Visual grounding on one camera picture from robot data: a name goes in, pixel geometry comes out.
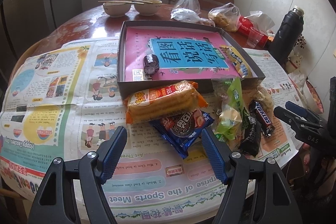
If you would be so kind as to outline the Snickers bar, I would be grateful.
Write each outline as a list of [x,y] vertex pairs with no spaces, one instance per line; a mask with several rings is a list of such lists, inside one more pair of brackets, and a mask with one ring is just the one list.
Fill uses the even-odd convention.
[[262,133],[265,137],[271,137],[275,127],[268,117],[263,107],[256,100],[252,100],[249,104],[249,113],[257,119],[257,121],[261,124]]

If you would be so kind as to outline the green pastry snack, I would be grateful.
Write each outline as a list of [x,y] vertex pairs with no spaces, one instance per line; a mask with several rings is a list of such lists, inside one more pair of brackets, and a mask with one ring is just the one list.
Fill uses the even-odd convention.
[[214,94],[218,100],[216,137],[230,145],[238,145],[242,140],[243,99],[239,78],[212,80]]

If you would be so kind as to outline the blue Oreo pack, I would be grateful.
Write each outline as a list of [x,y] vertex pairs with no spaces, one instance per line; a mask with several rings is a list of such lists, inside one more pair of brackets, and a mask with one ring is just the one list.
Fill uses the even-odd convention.
[[187,112],[150,121],[157,132],[177,151],[182,159],[189,156],[189,147],[200,137],[203,129],[214,122],[209,113],[202,110]]

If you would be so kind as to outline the orange cracker pack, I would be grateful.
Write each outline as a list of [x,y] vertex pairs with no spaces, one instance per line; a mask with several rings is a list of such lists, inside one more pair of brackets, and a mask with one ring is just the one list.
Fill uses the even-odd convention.
[[124,100],[126,123],[149,122],[208,107],[209,103],[197,88],[196,82],[183,80],[171,85],[137,91]]

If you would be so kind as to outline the clear cookie pack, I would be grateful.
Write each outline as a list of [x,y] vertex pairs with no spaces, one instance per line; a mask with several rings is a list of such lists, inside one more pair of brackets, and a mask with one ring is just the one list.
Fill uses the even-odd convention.
[[247,109],[252,100],[255,100],[261,104],[262,109],[266,112],[270,120],[273,120],[274,101],[266,88],[264,88],[262,85],[259,85],[255,89],[243,90],[242,93],[245,107]]

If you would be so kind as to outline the black snack packet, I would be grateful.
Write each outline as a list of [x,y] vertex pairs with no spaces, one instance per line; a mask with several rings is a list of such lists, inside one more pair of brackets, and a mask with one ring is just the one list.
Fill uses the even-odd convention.
[[256,113],[252,107],[248,108],[247,127],[244,130],[244,138],[240,142],[239,149],[253,157],[256,157],[261,141],[261,123],[256,118]]

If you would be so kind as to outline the plastic bag of fried snacks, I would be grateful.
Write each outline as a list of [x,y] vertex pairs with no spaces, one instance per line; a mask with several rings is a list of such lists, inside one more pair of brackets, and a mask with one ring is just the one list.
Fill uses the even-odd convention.
[[239,27],[240,10],[233,3],[209,11],[208,17],[218,28],[228,32],[236,32]]

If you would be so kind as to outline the black thermos bottle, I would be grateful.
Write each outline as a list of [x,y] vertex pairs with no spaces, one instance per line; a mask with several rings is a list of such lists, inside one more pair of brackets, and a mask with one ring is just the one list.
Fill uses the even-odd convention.
[[294,45],[303,31],[304,10],[298,6],[294,6],[282,20],[268,51],[273,58],[280,64],[286,63],[286,60],[294,48]]

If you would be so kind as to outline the red package with tissue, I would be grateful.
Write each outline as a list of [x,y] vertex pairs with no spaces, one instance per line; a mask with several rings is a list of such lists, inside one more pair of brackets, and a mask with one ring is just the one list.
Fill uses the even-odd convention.
[[250,11],[249,13],[248,16],[240,16],[237,32],[248,39],[250,28],[259,30],[263,37],[256,47],[268,49],[275,36],[272,31],[275,26],[274,21],[262,11]]

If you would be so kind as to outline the wooden chair back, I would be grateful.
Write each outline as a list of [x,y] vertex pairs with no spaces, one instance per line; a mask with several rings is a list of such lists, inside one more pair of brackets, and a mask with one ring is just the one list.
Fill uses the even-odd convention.
[[213,8],[224,6],[228,3],[234,4],[234,0],[198,0],[201,10],[210,11]]

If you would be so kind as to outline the clear knotted plastic bag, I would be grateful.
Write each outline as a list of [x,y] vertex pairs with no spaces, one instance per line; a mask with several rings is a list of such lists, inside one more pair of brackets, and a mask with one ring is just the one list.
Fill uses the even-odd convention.
[[215,23],[200,16],[201,7],[198,0],[179,0],[174,5],[170,18],[179,22],[201,24],[214,27]]

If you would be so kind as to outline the dark cardboard box tray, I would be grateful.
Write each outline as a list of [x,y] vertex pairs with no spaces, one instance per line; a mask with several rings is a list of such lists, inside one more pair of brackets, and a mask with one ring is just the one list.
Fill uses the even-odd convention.
[[200,93],[213,79],[242,80],[254,89],[265,78],[247,51],[227,32],[200,24],[140,20],[122,25],[117,81],[122,98],[144,89],[190,80]]

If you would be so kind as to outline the beige bowl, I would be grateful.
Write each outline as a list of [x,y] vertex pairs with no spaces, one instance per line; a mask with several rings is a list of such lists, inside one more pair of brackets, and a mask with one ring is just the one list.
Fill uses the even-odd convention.
[[131,3],[104,2],[103,9],[112,18],[124,16],[131,8]]
[[142,16],[152,16],[159,11],[161,5],[160,0],[136,0],[134,8]]

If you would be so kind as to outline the chopsticks on left bowl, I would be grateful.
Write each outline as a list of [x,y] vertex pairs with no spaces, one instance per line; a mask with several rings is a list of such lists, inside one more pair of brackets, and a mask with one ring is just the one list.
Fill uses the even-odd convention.
[[144,5],[144,4],[146,4],[146,3],[142,3],[142,2],[136,2],[136,1],[123,1],[123,0],[121,0],[121,1],[118,1],[118,0],[116,0],[116,1],[112,1],[112,0],[110,0],[110,1],[98,1],[99,3],[129,3],[129,4],[138,4],[138,5]]

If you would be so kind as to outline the chopsticks on right bowl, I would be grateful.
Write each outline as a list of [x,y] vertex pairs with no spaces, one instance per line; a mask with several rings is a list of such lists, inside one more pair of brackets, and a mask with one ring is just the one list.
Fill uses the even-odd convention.
[[162,2],[154,2],[154,1],[143,1],[143,0],[111,0],[111,1],[119,1],[119,2],[134,2],[134,3],[140,3],[140,4],[160,4]]

